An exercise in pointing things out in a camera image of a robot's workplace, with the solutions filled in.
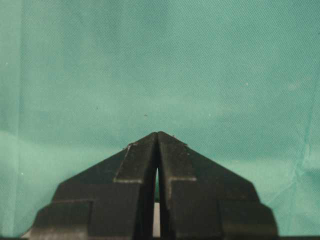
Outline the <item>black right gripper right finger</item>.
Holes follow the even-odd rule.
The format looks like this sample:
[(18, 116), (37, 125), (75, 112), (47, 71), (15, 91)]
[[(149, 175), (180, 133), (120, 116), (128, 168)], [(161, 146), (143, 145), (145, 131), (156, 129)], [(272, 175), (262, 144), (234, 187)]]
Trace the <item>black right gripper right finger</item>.
[(244, 177), (158, 132), (162, 237), (277, 237), (272, 210)]

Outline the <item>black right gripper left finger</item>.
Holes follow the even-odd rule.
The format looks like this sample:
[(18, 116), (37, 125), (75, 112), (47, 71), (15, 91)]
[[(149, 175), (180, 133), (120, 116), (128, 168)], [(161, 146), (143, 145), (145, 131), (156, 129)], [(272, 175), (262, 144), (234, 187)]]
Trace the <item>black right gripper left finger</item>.
[(156, 150), (151, 133), (60, 183), (31, 237), (151, 237)]

